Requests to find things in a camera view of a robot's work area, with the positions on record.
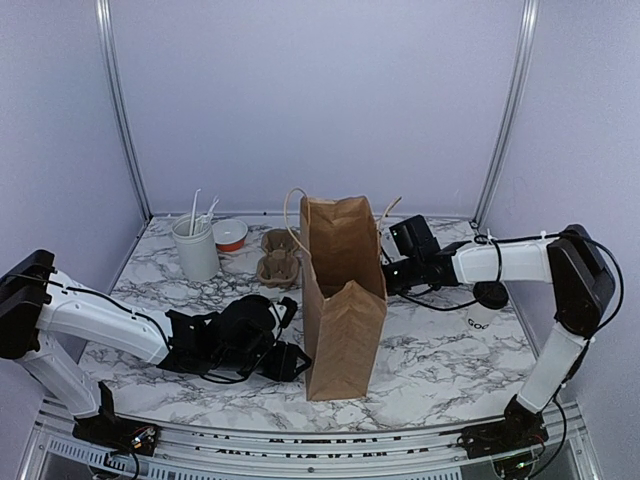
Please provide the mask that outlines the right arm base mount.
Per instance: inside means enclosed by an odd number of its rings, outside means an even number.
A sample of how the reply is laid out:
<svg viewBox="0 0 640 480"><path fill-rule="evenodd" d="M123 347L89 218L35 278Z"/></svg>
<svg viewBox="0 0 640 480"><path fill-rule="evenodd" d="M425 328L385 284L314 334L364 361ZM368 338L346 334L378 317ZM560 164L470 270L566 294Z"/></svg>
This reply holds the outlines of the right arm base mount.
<svg viewBox="0 0 640 480"><path fill-rule="evenodd" d="M457 445L469 459L475 459L542 444L548 439L542 413L531 412L514 396L502 420L463 428Z"/></svg>

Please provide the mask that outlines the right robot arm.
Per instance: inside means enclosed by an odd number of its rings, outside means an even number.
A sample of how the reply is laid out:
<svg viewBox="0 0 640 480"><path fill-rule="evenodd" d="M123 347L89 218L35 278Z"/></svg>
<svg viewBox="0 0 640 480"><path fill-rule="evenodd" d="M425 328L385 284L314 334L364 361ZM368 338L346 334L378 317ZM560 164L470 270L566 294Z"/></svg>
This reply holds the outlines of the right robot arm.
<svg viewBox="0 0 640 480"><path fill-rule="evenodd" d="M533 370L505 409L495 438L515 448L534 431L541 413L576 371L596 333L612 317L606 310L624 293L622 273L613 254L580 224L546 234L498 240L478 236L441 247L425 218L416 215L392 225L391 239L400 259L383 265L387 292L407 297L427 285L471 285L479 304L506 282L541 282L552 286L555 324Z"/></svg>

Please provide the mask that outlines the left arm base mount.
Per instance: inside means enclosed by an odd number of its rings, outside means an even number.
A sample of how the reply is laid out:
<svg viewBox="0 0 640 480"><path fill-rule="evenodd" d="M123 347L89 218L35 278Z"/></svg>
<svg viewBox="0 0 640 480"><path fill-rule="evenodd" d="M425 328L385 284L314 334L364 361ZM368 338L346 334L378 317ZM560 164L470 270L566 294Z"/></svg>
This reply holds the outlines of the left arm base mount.
<svg viewBox="0 0 640 480"><path fill-rule="evenodd" d="M138 421L118 416L114 410L111 390L103 381L98 383L100 403L95 415L87 418L75 417L72 435L80 440L110 447L119 452L137 455L154 454L161 428L147 421Z"/></svg>

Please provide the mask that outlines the black plastic cup lid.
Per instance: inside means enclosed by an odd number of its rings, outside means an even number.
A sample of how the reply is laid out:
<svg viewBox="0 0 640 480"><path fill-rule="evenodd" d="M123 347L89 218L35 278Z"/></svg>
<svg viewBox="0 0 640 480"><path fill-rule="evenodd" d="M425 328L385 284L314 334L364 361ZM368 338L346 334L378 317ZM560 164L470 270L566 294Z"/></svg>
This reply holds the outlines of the black plastic cup lid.
<svg viewBox="0 0 640 480"><path fill-rule="evenodd" d="M499 281L477 282L473 288L475 300L487 309L501 310L509 303L505 285Z"/></svg>

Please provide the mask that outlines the white paper coffee cup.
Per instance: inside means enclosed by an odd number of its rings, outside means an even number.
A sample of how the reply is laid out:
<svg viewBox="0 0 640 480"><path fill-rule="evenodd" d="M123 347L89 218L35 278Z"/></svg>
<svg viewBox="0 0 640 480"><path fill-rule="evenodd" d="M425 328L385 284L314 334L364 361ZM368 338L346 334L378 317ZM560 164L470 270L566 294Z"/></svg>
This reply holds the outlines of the white paper coffee cup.
<svg viewBox="0 0 640 480"><path fill-rule="evenodd" d="M506 302L488 305L478 302L468 308L464 325L474 333L482 333L488 329L506 305Z"/></svg>

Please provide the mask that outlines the cardboard cup carrier tray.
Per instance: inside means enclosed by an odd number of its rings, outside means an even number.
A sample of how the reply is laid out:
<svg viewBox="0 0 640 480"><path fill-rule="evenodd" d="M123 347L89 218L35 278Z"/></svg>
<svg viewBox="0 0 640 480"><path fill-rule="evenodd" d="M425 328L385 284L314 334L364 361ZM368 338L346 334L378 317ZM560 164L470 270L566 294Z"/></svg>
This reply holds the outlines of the cardboard cup carrier tray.
<svg viewBox="0 0 640 480"><path fill-rule="evenodd" d="M268 288L292 288L298 279L299 238L287 229L271 229L261 239L263 256L256 269L258 281Z"/></svg>

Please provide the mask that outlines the brown paper bag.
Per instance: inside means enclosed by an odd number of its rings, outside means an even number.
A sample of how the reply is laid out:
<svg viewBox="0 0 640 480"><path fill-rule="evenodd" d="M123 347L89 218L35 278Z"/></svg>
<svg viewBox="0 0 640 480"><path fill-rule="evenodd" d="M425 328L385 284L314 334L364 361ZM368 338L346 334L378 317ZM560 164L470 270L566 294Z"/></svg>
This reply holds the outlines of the brown paper bag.
<svg viewBox="0 0 640 480"><path fill-rule="evenodd" d="M364 196L303 194L299 229L289 234L301 251L306 398L362 398L387 315L380 222Z"/></svg>

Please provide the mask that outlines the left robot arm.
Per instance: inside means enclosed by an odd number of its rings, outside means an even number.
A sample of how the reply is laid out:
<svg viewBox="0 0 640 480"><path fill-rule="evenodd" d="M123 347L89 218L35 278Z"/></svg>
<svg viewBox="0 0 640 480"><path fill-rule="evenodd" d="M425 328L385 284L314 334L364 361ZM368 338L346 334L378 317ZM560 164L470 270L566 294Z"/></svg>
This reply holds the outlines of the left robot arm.
<svg viewBox="0 0 640 480"><path fill-rule="evenodd" d="M21 364L102 443L116 445L127 430L114 413L110 390L79 367L56 334L218 385L254 374L291 382L311 366L299 346L280 338L297 309L289 297L261 295L200 315L144 309L72 280L55 268L51 252L36 250L1 277L1 356Z"/></svg>

